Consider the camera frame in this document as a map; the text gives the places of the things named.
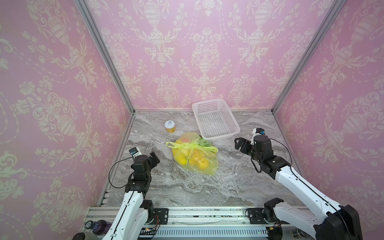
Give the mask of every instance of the damask pattern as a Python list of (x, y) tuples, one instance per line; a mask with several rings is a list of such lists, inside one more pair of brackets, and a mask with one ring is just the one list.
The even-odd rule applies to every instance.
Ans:
[(367, 239), (384, 227), (383, 43), (384, 1), (347, 1), (277, 113), (304, 175)]
[(72, 239), (130, 116), (75, 3), (0, 7), (0, 76), (0, 239)]
[(332, 2), (87, 0), (135, 109), (271, 109)]

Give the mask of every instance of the gray marble surface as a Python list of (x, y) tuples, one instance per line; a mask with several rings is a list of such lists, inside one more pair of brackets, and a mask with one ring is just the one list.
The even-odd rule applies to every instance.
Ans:
[[(130, 157), (128, 152), (138, 146), (141, 152), (149, 155), (154, 151), (160, 159), (152, 169), (151, 187), (146, 199), (155, 206), (263, 206), (264, 202), (279, 197), (291, 205), (303, 205), (287, 188), (273, 180), (266, 173), (257, 173), (250, 157), (234, 148), (234, 139), (251, 139), (252, 129), (260, 126), (270, 138), (282, 143), (283, 136), (271, 112), (233, 112), (241, 132), (234, 137), (213, 141), (219, 149), (219, 168), (214, 176), (204, 175), (183, 169), (173, 159), (167, 141), (176, 141), (185, 132), (199, 132), (193, 112), (136, 112), (123, 158)], [(164, 128), (167, 120), (176, 123), (176, 132), (168, 133)], [(275, 154), (289, 161), (286, 149), (272, 141)], [(114, 186), (127, 183), (132, 172), (132, 159), (118, 164)], [(108, 206), (120, 206), (124, 188), (112, 188)]]

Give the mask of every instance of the purple bottle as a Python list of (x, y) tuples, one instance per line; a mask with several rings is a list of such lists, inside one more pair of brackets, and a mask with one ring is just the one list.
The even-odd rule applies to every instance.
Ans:
[(97, 222), (89, 220), (85, 223), (84, 228), (91, 229), (92, 232), (96, 235), (103, 235), (108, 232), (111, 225), (112, 224), (110, 222), (105, 220), (98, 220)]

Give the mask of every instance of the yellow plastic bag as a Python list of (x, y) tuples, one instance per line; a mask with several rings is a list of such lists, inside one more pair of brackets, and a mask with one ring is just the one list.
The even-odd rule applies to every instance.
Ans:
[(186, 132), (176, 142), (167, 142), (175, 161), (183, 168), (214, 175), (218, 168), (218, 149), (195, 132)]

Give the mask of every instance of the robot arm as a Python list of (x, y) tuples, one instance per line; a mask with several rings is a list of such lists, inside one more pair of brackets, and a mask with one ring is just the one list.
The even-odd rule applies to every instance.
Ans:
[(153, 203), (144, 198), (151, 182), (151, 169), (160, 160), (154, 152), (150, 157), (142, 155), (137, 147), (130, 153), (134, 157), (133, 179), (128, 179), (121, 207), (103, 240), (137, 240), (143, 225), (154, 219)]
[(275, 198), (264, 204), (266, 220), (288, 222), (316, 240), (362, 240), (359, 215), (315, 188), (282, 157), (273, 154), (271, 140), (262, 128), (254, 129), (253, 142), (235, 139), (235, 148), (257, 160), (262, 171), (287, 187), (314, 215), (304, 213)]

